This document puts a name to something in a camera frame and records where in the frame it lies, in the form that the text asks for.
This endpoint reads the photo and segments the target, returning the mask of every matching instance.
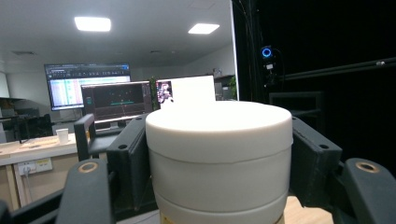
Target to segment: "desk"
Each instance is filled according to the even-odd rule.
[[[0,198],[12,210],[63,188],[68,170],[78,162],[73,133],[69,134],[69,142],[65,145],[56,143],[34,148],[20,146],[19,142],[0,144]],[[35,195],[32,199],[25,177],[19,175],[18,163],[45,158],[51,158],[52,170],[30,175],[31,191]]]

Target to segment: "white cup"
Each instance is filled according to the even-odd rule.
[[[56,134],[59,138],[59,144],[63,145],[69,141],[69,129],[58,129],[56,130]]]

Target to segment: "office chair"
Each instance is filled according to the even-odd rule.
[[[93,114],[86,114],[74,123],[78,160],[84,161],[90,158],[99,159],[99,154],[117,138],[120,131],[99,133],[95,128]]]

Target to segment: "white cylindrical container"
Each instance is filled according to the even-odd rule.
[[[289,192],[291,114],[251,102],[157,110],[146,119],[156,202],[176,224],[275,223]]]

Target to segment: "computer monitor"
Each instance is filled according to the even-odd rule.
[[[81,86],[131,81],[128,63],[44,64],[52,111],[81,108]]]
[[[127,120],[152,112],[148,81],[81,86],[84,114],[95,124]]]
[[[159,108],[216,101],[213,76],[158,79],[156,87]]]

